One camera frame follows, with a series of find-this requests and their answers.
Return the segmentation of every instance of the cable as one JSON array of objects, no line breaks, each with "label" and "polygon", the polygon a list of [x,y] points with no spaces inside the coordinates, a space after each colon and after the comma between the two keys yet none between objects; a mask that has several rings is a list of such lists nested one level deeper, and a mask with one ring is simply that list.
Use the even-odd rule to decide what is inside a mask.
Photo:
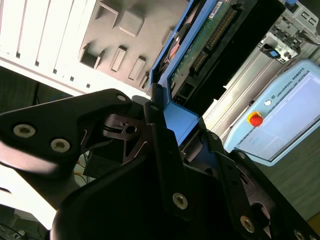
[{"label": "cable", "polygon": [[0,225],[6,227],[7,229],[10,229],[12,232],[15,232],[15,233],[18,234],[22,239],[25,239],[25,237],[24,237],[20,232],[18,232],[17,230],[14,230],[13,228],[11,228],[11,227],[9,227],[8,225],[5,225],[5,224],[3,224],[3,223],[1,223],[1,222],[0,222]]},{"label": "cable", "polygon": [[67,95],[67,94],[60,94],[60,95],[56,95],[56,96],[53,96],[50,100],[50,102],[54,101],[56,98],[70,98],[70,95]]},{"label": "cable", "polygon": [[87,181],[85,180],[85,178],[84,178],[81,174],[75,172],[74,175],[79,176],[80,178],[83,179],[83,181],[85,182],[85,184],[88,184]]},{"label": "cable", "polygon": [[308,43],[308,44],[312,44],[312,45],[315,45],[315,46],[317,46],[317,47],[320,47],[320,44],[319,44],[319,43],[315,43],[315,42],[310,41],[310,40],[308,40],[308,39],[306,39],[306,38],[304,38],[304,37],[297,36],[296,38],[299,39],[299,40],[305,41],[305,42]]}]

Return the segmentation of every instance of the electronic component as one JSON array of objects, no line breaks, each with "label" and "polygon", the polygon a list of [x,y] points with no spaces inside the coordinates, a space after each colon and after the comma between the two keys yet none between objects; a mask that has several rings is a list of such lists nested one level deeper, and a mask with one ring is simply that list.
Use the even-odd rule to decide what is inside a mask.
[{"label": "electronic component", "polygon": [[[234,3],[235,1],[218,1],[212,9],[201,31],[172,74],[170,82],[175,85],[171,89],[173,96],[189,72],[197,72],[207,58],[208,52],[213,50],[214,45],[222,36],[237,12],[232,7]],[[188,99],[189,95],[182,95],[180,97]]]}]

